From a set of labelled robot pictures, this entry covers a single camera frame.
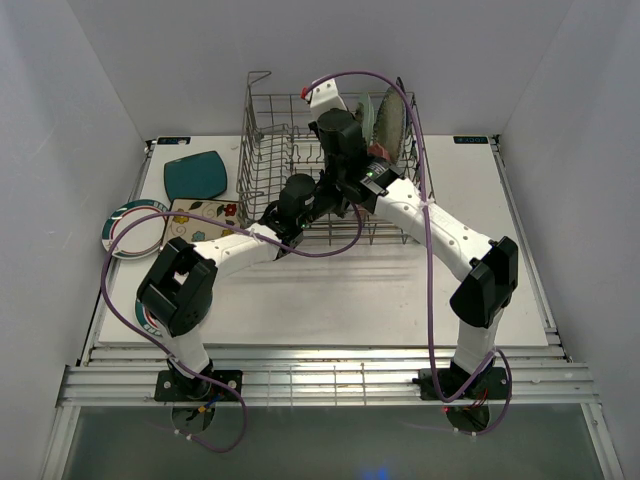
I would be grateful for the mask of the speckled beige round plate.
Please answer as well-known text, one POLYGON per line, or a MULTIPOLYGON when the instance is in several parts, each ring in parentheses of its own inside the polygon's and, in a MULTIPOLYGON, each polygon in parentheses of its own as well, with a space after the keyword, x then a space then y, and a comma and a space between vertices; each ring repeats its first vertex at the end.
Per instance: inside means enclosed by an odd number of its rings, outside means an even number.
POLYGON ((389 87, 377 111, 372 142, 388 153, 392 163, 396 163, 401 156, 406 122, 405 102, 394 87, 389 87))

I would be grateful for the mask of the pink dotted scalloped plate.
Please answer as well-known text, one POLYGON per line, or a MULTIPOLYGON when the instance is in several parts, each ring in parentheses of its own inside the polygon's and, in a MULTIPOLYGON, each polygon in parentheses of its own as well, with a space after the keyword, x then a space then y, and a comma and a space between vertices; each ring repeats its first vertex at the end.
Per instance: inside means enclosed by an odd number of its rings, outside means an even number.
POLYGON ((378 142, 373 143, 367 149, 368 153, 376 157, 381 157, 386 160, 389 159, 388 151, 378 142))

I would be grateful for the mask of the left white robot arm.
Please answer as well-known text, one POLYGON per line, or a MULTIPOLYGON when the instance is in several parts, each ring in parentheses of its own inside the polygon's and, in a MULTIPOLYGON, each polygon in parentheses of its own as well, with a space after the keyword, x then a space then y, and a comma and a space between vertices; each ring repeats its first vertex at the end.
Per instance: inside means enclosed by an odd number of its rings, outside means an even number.
POLYGON ((163 247, 136 297, 156 319, 162 343, 174 355, 168 360, 170 381, 182 395, 199 400, 212 390, 213 363, 200 324, 212 306, 214 282, 287 255, 309 224, 328 213, 342 217, 348 206, 328 176, 316 181, 295 174, 247 235, 195 243, 177 237, 163 247))

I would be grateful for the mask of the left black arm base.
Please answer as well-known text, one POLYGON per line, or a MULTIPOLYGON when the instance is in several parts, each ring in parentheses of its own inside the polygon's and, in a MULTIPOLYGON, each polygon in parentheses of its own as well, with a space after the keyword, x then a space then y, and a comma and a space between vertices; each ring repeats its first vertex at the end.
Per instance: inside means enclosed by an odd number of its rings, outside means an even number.
MULTIPOLYGON (((208 375, 229 388, 241 393, 243 372, 241 370, 215 370, 208 375)), ((187 378, 177 370, 162 370, 158 376, 153 399, 156 402, 235 402, 236 396, 228 389, 211 385, 198 378, 187 378)))

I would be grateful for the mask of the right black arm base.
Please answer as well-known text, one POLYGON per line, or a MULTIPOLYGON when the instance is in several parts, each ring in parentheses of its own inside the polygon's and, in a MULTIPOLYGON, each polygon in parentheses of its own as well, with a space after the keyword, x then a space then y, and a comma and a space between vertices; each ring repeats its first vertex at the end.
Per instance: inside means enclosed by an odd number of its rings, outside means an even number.
MULTIPOLYGON (((463 386, 471 375, 464 370, 450 366, 439 369, 437 377, 442 394, 449 398, 463 386)), ((422 400, 439 399, 430 369, 420 369, 417 377, 412 379, 412 383, 419 386, 422 400)), ((505 368, 489 366, 461 393, 459 399, 505 400, 510 385, 505 368)))

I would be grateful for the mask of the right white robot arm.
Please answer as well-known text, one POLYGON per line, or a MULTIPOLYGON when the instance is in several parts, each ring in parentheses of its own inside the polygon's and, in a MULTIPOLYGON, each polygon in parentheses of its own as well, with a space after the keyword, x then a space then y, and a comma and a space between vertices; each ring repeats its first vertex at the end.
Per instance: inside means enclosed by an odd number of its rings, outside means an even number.
POLYGON ((495 241, 457 220, 393 164, 368 152, 362 129, 346 110, 331 108, 311 125, 324 151, 324 182, 348 203, 393 223, 439 259, 458 280, 449 304, 459 320, 454 357, 433 371, 434 394, 449 403, 474 397, 488 384, 495 337, 504 309, 518 285, 518 246, 495 241))

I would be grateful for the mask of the cream square flower plate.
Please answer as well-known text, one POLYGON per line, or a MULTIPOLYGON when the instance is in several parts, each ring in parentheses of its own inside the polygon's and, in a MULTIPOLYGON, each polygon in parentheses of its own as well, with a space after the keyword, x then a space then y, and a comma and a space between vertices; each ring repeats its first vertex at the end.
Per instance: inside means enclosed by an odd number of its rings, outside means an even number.
POLYGON ((180 215, 167 219, 162 246, 176 237, 189 243, 216 240, 233 234, 232 227, 240 226, 235 201, 177 198, 171 210, 180 215))

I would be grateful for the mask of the mint green flower plate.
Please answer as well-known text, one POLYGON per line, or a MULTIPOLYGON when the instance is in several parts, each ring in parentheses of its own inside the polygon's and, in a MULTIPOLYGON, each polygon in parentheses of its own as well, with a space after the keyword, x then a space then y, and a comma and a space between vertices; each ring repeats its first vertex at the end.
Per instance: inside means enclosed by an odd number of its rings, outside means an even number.
POLYGON ((370 145, 375 124, 375 109, 368 93, 360 94, 354 116, 361 125, 365 143, 370 145))

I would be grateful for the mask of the black square floral plate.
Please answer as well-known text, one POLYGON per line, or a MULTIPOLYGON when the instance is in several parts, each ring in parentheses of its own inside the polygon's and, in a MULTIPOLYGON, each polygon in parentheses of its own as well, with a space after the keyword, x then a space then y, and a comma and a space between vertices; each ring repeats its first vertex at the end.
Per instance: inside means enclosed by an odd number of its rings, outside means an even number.
POLYGON ((396 77, 395 84, 401 90, 402 95, 404 96, 404 100, 402 101, 402 104, 404 107, 404 129, 403 129, 403 137, 401 141, 401 146, 404 146, 406 141, 412 136, 412 120, 411 120, 411 115, 409 113, 410 101, 409 101, 409 96, 407 94, 407 90, 405 88, 404 82, 400 76, 396 77))

